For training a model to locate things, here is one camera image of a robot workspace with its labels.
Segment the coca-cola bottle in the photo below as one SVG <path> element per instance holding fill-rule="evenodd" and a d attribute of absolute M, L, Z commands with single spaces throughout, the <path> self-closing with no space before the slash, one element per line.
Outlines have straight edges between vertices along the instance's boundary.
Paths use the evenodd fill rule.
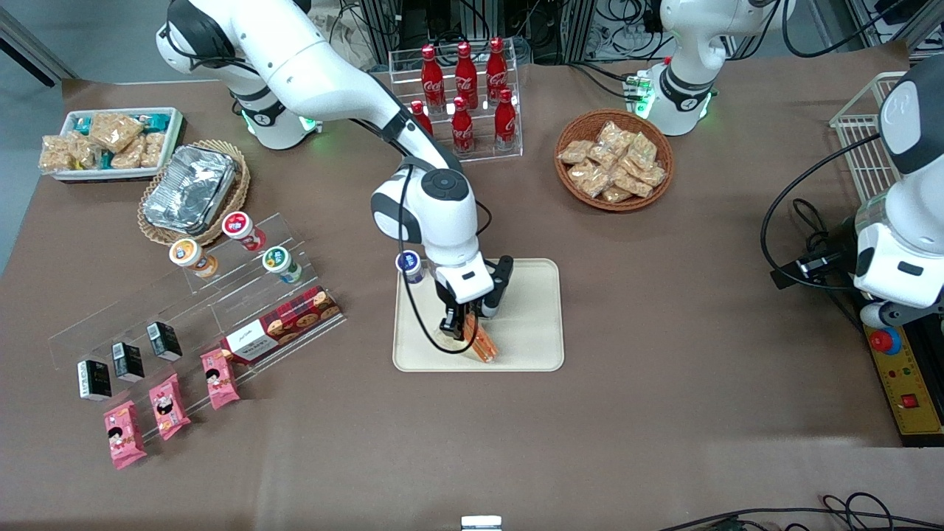
<path fill-rule="evenodd" d="M 465 98 L 456 96 L 452 100 L 456 113 L 452 115 L 452 146 L 456 153 L 469 153 L 475 150 L 475 136 L 472 134 L 472 117 L 465 107 Z"/>
<path fill-rule="evenodd" d="M 456 92 L 465 100 L 468 109 L 479 106 L 479 79 L 472 62 L 472 45 L 459 43 L 459 62 L 456 63 Z"/>
<path fill-rule="evenodd" d="M 488 105 L 494 108 L 498 105 L 501 89 L 508 86 L 508 65 L 505 64 L 505 42 L 501 37 L 493 37 L 489 46 L 492 55 L 485 64 L 485 83 L 488 85 Z"/>
<path fill-rule="evenodd" d="M 432 135 L 432 122 L 430 118 L 423 113 L 423 102 L 418 99 L 411 101 L 410 110 L 413 111 L 413 119 Z"/>
<path fill-rule="evenodd" d="M 498 107 L 495 108 L 495 147 L 499 151 L 510 151 L 514 147 L 512 89 L 501 89 L 498 92 Z"/>
<path fill-rule="evenodd" d="M 423 94 L 430 114 L 446 112 L 446 88 L 443 86 L 443 69 L 436 62 L 436 49 L 432 44 L 423 46 L 423 70 L 420 72 Z"/>

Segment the green light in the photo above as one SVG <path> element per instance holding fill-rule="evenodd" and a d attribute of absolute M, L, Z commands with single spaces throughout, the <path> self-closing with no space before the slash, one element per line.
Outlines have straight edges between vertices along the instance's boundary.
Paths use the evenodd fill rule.
<path fill-rule="evenodd" d="M 305 132 L 308 132 L 308 131 L 310 131 L 310 130 L 312 130 L 312 129 L 318 127 L 318 121 L 317 121 L 317 120 L 311 120 L 311 119 L 306 118 L 306 117 L 304 117 L 304 116 L 298 116 L 298 120 L 301 121 L 301 127 L 302 127 L 303 129 L 305 129 Z"/>
<path fill-rule="evenodd" d="M 243 119 L 245 120 L 245 126 L 249 128 L 249 132 L 251 132 L 253 136 L 256 136 L 256 130 L 252 128 L 252 122 L 249 121 L 249 117 L 245 115 L 245 111 L 243 111 Z"/>
<path fill-rule="evenodd" d="M 704 107 L 701 108 L 701 114 L 699 114 L 699 120 L 705 117 L 705 114 L 708 113 L 708 102 L 711 101 L 711 93 L 705 96 Z"/>

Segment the emergency stop button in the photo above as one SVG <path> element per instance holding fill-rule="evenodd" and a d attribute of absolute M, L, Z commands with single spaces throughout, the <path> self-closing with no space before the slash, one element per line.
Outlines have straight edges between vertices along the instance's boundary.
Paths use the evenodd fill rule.
<path fill-rule="evenodd" d="M 902 337 L 893 328 L 876 330 L 868 335 L 868 343 L 879 352 L 893 356 L 902 351 Z"/>

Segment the wicker basket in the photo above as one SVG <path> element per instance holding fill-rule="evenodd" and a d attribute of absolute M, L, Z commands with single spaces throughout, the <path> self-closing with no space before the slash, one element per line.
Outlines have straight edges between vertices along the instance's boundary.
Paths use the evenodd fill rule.
<path fill-rule="evenodd" d="M 618 203 L 610 203 L 602 199 L 595 199 L 582 192 L 567 175 L 567 166 L 557 158 L 557 154 L 564 150 L 568 144 L 575 140 L 596 141 L 597 135 L 603 129 L 603 124 L 613 120 L 621 128 L 631 131 L 642 131 L 658 148 L 656 152 L 656 161 L 665 169 L 666 180 L 655 188 L 649 197 L 630 197 Z M 627 212 L 630 210 L 641 209 L 666 192 L 668 185 L 672 182 L 672 175 L 675 173 L 674 157 L 672 156 L 672 146 L 668 139 L 654 125 L 629 111 L 619 111 L 617 109 L 598 109 L 582 114 L 567 124 L 561 131 L 560 138 L 557 139 L 557 148 L 554 150 L 554 165 L 557 167 L 557 176 L 561 183 L 570 190 L 570 193 L 584 203 L 597 207 L 601 210 L 611 212 Z"/>
<path fill-rule="evenodd" d="M 144 219 L 144 200 L 154 192 L 154 189 L 157 188 L 158 183 L 164 177 L 164 170 L 167 168 L 165 165 L 160 169 L 158 175 L 151 180 L 151 183 L 147 185 L 147 189 L 144 190 L 144 195 L 141 197 L 141 202 L 138 203 L 138 227 L 141 228 L 141 232 L 147 236 L 148 240 L 151 240 L 154 243 L 158 243 L 167 247 L 171 247 L 174 242 L 180 238 L 192 237 L 198 244 L 201 246 L 208 246 L 213 243 L 216 238 L 219 238 L 223 233 L 223 218 L 231 213 L 236 212 L 243 208 L 243 203 L 245 203 L 246 193 L 249 191 L 249 167 L 245 164 L 245 157 L 243 153 L 229 142 L 223 142 L 221 140 L 198 140 L 192 144 L 192 146 L 203 147 L 204 149 L 212 149 L 213 151 L 218 151 L 220 153 L 226 153 L 236 163 L 239 165 L 239 168 L 236 172 L 236 177 L 233 179 L 232 185 L 229 187 L 229 192 L 227 199 L 224 202 L 222 208 L 220 208 L 216 213 L 215 221 L 210 225 L 210 228 L 206 232 L 200 234 L 199 236 L 190 236 L 189 234 L 184 234 L 183 232 L 171 231 L 169 229 L 162 229 L 160 227 L 155 227 L 147 222 Z"/>

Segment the brown tablecloth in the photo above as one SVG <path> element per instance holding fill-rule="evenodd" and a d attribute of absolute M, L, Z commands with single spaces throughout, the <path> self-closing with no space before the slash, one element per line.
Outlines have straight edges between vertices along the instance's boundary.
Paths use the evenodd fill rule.
<path fill-rule="evenodd" d="M 330 123 L 268 151 L 221 84 L 67 84 L 67 109 L 173 106 L 186 140 L 239 146 L 246 209 L 285 214 L 349 320 L 255 379 L 253 400 L 115 471 L 99 410 L 46 339 L 173 266 L 138 232 L 143 183 L 42 179 L 0 281 L 4 527 L 448 529 L 494 513 L 507 529 L 653 529 L 857 489 L 944 519 L 944 450 L 897 447 L 862 338 L 822 294 L 778 292 L 758 248 L 769 202 L 836 148 L 827 120 L 906 67 L 903 48 L 726 65 L 708 116 L 671 140 L 671 189 L 633 214 L 583 206 L 552 164 L 569 120 L 618 100 L 531 67 L 524 157 L 466 167 L 495 214 L 485 254 L 560 267 L 565 364 L 524 374 L 394 368 L 396 246 L 369 198 L 399 157 L 367 131 Z M 857 202 L 842 163 L 798 193 L 830 222 Z M 801 236 L 784 208 L 774 254 Z"/>

